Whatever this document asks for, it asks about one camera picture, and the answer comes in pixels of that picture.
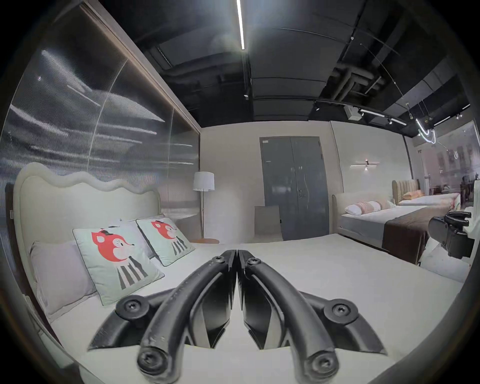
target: cartoon fox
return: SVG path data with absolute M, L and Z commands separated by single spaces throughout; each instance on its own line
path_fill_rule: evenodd
M 92 240 L 105 259 L 116 263 L 121 289 L 125 289 L 127 284 L 133 285 L 134 279 L 140 281 L 148 276 L 142 265 L 132 257 L 135 244 L 127 243 L 123 236 L 102 229 L 99 232 L 92 232 Z
M 187 249 L 185 242 L 177 236 L 177 228 L 172 227 L 170 224 L 164 223 L 160 220 L 155 220 L 151 223 L 157 229 L 160 235 L 171 241 L 175 256 Z

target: black clamp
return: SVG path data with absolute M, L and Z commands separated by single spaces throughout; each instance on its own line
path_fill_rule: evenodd
M 354 303 L 298 292 L 281 274 L 247 251 L 226 251 L 177 288 L 121 299 L 89 350 L 140 345 L 137 366 L 154 383 L 180 377 L 183 346 L 215 348 L 230 319 L 239 283 L 244 322 L 260 349 L 290 346 L 297 379 L 323 383 L 338 371 L 335 348 L 385 349 Z
M 474 240 L 470 239 L 463 227 L 468 227 L 467 218 L 471 212 L 449 212 L 444 217 L 432 217 L 428 223 L 430 236 L 441 243 L 448 251 L 448 256 L 461 259 L 470 257 Z

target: fox print pillow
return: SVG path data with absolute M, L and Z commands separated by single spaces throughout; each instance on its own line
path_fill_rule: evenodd
M 168 217 L 138 219 L 137 225 L 165 267 L 195 249 Z
M 103 305 L 116 302 L 165 276 L 131 228 L 74 229 L 73 235 Z

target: pipe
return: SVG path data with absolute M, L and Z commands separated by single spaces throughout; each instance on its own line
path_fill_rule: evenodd
M 350 80 L 348 81 L 347 85 L 345 86 L 342 93 L 340 94 L 338 101 L 342 101 L 345 98 L 345 96 L 348 94 L 348 92 L 350 92 L 353 86 L 355 85 L 355 79 L 353 78 L 353 76 L 354 75 L 350 77 Z
M 332 97 L 330 97 L 331 100 L 335 100 L 335 98 L 338 96 L 342 88 L 345 86 L 345 84 L 350 80 L 350 77 L 352 75 L 352 71 L 350 68 L 347 69 L 347 72 L 343 76 L 343 79 L 338 83 L 338 85 L 335 88 L 335 91 L 332 94 Z
M 363 68 L 356 67 L 355 65 L 350 65 L 350 64 L 345 64 L 345 63 L 337 63 L 335 65 L 335 68 L 341 69 L 341 70 L 350 70 L 353 73 L 356 73 L 357 75 L 366 77 L 367 79 L 373 80 L 375 78 L 375 75 L 371 73 L 370 71 L 367 71 Z

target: white pillow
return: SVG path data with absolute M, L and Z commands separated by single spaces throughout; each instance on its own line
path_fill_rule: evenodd
M 74 229 L 73 235 L 103 305 L 164 276 L 135 243 L 138 233 L 130 227 Z
M 30 259 L 37 282 L 36 296 L 50 321 L 95 294 L 75 241 L 62 244 L 35 241 Z

